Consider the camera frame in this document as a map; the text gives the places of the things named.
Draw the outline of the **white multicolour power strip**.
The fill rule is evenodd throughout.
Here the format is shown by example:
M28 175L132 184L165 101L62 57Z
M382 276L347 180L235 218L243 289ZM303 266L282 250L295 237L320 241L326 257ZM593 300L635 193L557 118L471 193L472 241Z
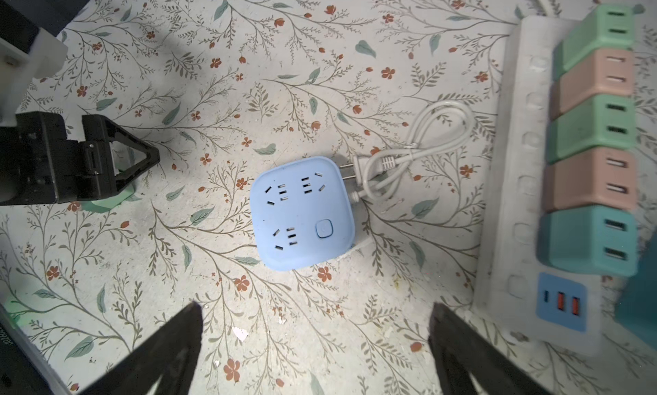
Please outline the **white multicolour power strip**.
M580 22L529 16L507 45L485 217L476 306L514 333L586 356L602 336L602 280L542 264L542 208L553 51Z

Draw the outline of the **pink charger cube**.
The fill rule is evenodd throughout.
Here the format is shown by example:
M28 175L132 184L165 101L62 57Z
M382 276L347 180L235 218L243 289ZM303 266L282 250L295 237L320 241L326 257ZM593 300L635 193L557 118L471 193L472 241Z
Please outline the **pink charger cube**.
M602 48L588 54L552 85L549 120L556 120L598 94L631 97L634 66L633 51Z
M637 204L636 159L626 150L595 147L546 167L542 208L589 205L632 211Z

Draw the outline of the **green charger cube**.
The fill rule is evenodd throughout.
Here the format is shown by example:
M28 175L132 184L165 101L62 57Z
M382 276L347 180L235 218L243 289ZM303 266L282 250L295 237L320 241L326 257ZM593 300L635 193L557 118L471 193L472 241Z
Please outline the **green charger cube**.
M633 9L600 4L554 48L552 81L559 80L593 51L604 48L631 51L635 40Z
M133 184L127 186L122 190L118 195L112 196L110 198L105 198L101 200L93 201L83 201L80 203L82 210L90 211L94 213L107 213L121 203L129 200L135 193L135 187Z
M583 101L547 128L546 163L551 165L595 147L636 146L636 111L629 97L599 94Z

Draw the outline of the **teal USB power strip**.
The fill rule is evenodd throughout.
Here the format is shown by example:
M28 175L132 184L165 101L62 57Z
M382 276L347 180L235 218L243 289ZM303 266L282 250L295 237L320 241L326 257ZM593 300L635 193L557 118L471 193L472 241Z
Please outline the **teal USB power strip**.
M617 302L615 321L656 349L656 234Z

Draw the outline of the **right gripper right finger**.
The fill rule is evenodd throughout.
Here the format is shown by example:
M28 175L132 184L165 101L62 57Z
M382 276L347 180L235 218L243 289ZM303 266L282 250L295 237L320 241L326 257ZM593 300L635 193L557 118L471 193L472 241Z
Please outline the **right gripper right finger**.
M444 394L547 394L548 391L468 326L445 304L429 318L429 348Z

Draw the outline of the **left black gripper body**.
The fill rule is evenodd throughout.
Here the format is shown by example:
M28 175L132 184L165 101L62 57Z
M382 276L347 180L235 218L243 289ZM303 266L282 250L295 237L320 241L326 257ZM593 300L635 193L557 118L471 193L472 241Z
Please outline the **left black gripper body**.
M59 114L29 112L1 128L1 204L47 205L85 196L81 143Z

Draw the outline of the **blue triangular socket adapter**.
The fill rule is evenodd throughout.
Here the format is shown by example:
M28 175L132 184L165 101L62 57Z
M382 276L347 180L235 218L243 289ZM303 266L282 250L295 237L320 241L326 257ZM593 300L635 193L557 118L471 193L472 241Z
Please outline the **blue triangular socket adapter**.
M250 191L253 232L263 264L290 271L347 253L355 222L338 166L310 157L271 169Z

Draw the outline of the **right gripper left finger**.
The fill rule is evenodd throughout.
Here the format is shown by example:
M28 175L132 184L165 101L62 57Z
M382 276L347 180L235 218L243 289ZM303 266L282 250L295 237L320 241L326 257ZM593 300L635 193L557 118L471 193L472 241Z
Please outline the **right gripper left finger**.
M202 307L191 302L84 393L188 394L202 333Z

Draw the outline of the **teal charger cube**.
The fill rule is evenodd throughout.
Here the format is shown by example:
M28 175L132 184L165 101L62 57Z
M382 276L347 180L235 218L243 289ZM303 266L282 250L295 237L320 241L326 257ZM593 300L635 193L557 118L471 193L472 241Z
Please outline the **teal charger cube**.
M537 258L544 265L569 273L633 277L638 271L635 217L603 205L544 215Z

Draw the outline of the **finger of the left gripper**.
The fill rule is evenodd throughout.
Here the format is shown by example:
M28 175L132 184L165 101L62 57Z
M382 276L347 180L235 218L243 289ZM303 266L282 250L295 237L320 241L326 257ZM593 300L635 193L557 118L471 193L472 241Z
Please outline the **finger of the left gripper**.
M160 162L157 147L105 116L83 116L82 126L82 179L90 197L114 197Z

